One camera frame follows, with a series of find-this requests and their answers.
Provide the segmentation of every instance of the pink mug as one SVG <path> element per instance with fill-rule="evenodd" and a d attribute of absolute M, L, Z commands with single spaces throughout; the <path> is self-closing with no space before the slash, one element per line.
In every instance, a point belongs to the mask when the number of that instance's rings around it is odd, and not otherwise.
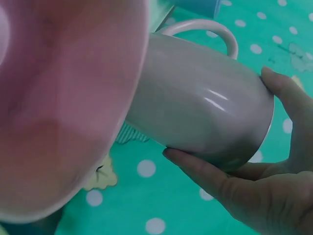
<path fill-rule="evenodd" d="M 53 213 L 102 162 L 138 83 L 147 5 L 0 0 L 1 221 Z"/>

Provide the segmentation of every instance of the hand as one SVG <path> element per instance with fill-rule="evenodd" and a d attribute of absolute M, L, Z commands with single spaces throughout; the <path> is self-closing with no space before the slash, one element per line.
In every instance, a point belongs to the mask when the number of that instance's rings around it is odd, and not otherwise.
<path fill-rule="evenodd" d="M 290 156 L 224 173 L 178 150 L 164 155 L 237 220 L 266 235 L 313 233 L 313 100 L 287 76 L 262 69 L 262 80 L 293 121 Z"/>

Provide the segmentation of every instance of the mug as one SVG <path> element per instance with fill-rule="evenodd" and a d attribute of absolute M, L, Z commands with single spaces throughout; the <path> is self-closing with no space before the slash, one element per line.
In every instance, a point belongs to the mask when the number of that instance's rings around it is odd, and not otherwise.
<path fill-rule="evenodd" d="M 66 204 L 113 144 L 148 1 L 0 0 L 0 30 L 0 221 L 29 223 Z"/>
<path fill-rule="evenodd" d="M 218 34 L 228 56 L 173 37 L 193 29 Z M 223 170 L 241 167 L 269 130 L 274 97 L 237 57 L 234 35 L 214 21 L 185 21 L 151 34 L 126 121 L 160 144 Z"/>
<path fill-rule="evenodd" d="M 206 17 L 215 18 L 220 12 L 221 0 L 170 0 L 176 6 Z"/>

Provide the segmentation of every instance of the teal surface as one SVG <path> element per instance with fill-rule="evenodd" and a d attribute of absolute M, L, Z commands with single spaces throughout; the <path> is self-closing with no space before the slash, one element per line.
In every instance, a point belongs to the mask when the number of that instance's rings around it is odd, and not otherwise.
<path fill-rule="evenodd" d="M 239 61 L 293 77 L 313 94 L 313 1 L 224 0 L 216 21 L 236 36 Z M 197 18 L 176 9 L 168 24 Z M 180 37 L 226 52 L 207 31 Z M 131 133 L 129 127 L 125 135 Z M 253 162 L 277 162 L 289 153 L 292 122 L 276 101 L 273 123 Z M 135 132 L 120 134 L 110 152 L 118 184 L 82 190 L 66 206 L 57 235 L 254 235 L 162 156 L 164 147 Z"/>

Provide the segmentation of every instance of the striped fabric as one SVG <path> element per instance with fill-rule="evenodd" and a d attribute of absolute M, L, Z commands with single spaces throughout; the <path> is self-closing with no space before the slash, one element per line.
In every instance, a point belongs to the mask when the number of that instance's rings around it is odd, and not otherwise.
<path fill-rule="evenodd" d="M 118 144 L 126 144 L 130 141 L 147 142 L 148 140 L 149 138 L 144 134 L 124 123 L 115 142 Z"/>

